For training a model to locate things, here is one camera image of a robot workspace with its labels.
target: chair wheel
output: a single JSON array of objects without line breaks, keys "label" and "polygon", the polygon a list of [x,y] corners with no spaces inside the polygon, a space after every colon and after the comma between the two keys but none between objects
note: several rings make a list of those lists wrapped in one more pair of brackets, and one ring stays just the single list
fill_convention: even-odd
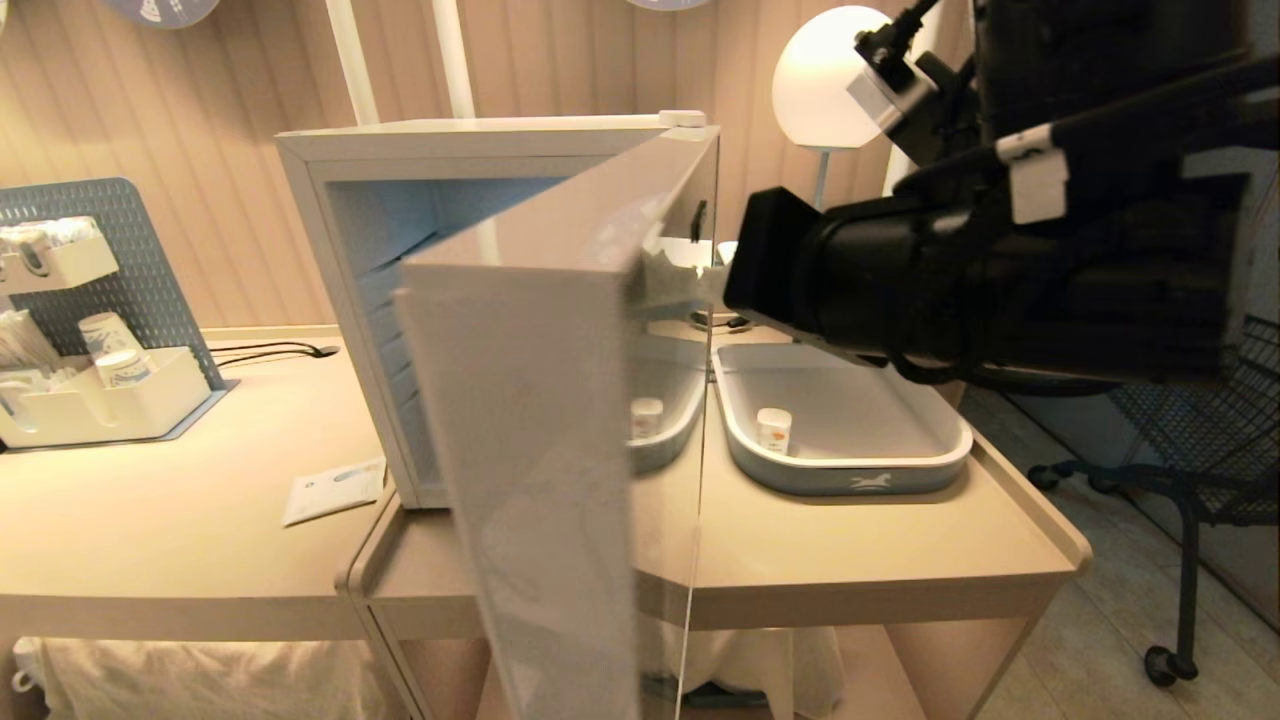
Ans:
[{"label": "chair wheel", "polygon": [[1048,492],[1056,488],[1057,483],[1062,482],[1062,477],[1046,465],[1036,465],[1030,470],[1027,470],[1027,479],[1030,480],[1036,489],[1042,492]]},{"label": "chair wheel", "polygon": [[1115,480],[1108,480],[1106,478],[1100,478],[1097,475],[1089,475],[1089,487],[1093,488],[1093,492],[1101,495],[1111,495],[1115,491],[1120,489],[1120,483]]},{"label": "chair wheel", "polygon": [[1178,682],[1178,675],[1174,675],[1169,665],[1172,657],[1174,653],[1166,647],[1156,644],[1147,648],[1142,664],[1147,669],[1147,678],[1157,688],[1167,688]]}]

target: beige table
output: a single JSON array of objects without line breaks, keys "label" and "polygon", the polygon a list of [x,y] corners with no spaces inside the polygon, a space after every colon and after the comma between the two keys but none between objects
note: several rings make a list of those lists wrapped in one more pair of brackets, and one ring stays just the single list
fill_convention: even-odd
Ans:
[{"label": "beige table", "polygon": [[[718,342],[778,340],[753,331]],[[795,498],[737,469],[714,392],[708,402],[691,629],[841,626],[841,717],[972,716],[1057,589],[1091,561],[1084,537],[977,433],[945,491]],[[483,633],[460,551],[447,514],[388,506],[352,592],[389,647]],[[490,676],[484,720],[504,716],[499,694]]]},{"label": "beige table", "polygon": [[346,352],[225,375],[241,386],[179,439],[0,455],[0,642],[366,637],[335,579],[390,484],[280,527],[292,478],[381,454]]}]

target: striped wall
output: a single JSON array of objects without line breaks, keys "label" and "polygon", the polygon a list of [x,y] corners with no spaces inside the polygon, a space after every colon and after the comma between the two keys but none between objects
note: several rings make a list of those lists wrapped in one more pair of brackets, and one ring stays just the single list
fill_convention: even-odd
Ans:
[{"label": "striped wall", "polygon": [[[818,158],[782,136],[769,85],[791,33],[840,3],[457,1],[477,114],[707,111],[723,127],[721,237],[751,191],[813,195]],[[959,64],[965,0],[943,3],[938,50]],[[905,0],[873,4],[895,14]],[[324,0],[223,0],[182,31],[133,26],[99,0],[10,5],[0,186],[128,177],[202,325],[332,322],[271,143],[355,123]],[[448,117],[431,0],[352,8],[381,120]],[[878,138],[836,154],[828,202],[878,195],[888,151]]]}]

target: clear acrylic door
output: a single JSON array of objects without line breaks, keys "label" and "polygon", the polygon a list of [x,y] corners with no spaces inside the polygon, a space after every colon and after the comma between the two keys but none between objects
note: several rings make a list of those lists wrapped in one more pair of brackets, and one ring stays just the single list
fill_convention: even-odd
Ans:
[{"label": "clear acrylic door", "polygon": [[677,716],[716,128],[676,128],[403,263],[397,293],[521,720]]}]

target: pegboard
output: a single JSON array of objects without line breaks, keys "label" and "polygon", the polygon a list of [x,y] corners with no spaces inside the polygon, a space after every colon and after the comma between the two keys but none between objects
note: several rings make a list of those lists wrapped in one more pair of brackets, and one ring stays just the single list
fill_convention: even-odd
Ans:
[{"label": "pegboard", "polygon": [[101,178],[0,190],[0,224],[91,215],[106,237],[119,272],[68,290],[12,296],[18,310],[31,310],[61,355],[87,355],[79,320],[116,313],[142,347],[187,346],[210,389],[225,391],[191,306],[178,287],[138,188],[124,178]]}]

